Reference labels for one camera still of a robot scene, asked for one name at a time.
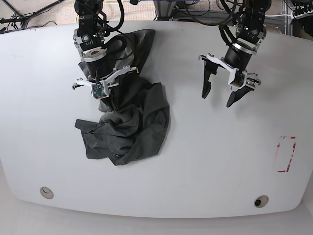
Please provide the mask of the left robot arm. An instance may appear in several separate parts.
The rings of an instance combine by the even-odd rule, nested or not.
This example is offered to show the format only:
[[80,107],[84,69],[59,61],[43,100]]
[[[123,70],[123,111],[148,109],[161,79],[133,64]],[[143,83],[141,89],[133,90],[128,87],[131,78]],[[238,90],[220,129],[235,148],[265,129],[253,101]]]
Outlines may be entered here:
[[222,40],[228,46],[223,58],[217,58],[212,54],[200,55],[204,61],[204,75],[202,98],[205,99],[210,93],[212,84],[209,81],[211,75],[216,75],[218,68],[229,72],[228,85],[236,90],[232,91],[227,108],[243,98],[248,92],[254,91],[256,85],[261,84],[256,73],[247,72],[247,65],[257,53],[260,44],[267,35],[267,28],[264,25],[265,13],[271,6],[270,0],[244,0],[239,10],[236,11],[237,1],[229,8],[224,0],[222,6],[228,13],[228,17],[218,28]]

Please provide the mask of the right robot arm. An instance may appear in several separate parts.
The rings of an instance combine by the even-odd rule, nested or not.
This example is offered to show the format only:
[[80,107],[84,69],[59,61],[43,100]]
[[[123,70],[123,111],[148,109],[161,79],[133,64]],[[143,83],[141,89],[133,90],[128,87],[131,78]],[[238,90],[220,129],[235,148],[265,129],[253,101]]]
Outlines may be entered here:
[[119,76],[133,71],[138,72],[137,67],[129,65],[121,69],[114,67],[117,61],[129,58],[135,50],[129,36],[120,31],[125,19],[122,1],[118,1],[120,20],[115,27],[109,25],[107,16],[102,11],[102,0],[77,0],[74,6],[79,16],[78,28],[73,35],[74,44],[89,76],[85,80],[77,79],[72,89],[100,85],[104,89],[111,88],[118,85],[116,79]]

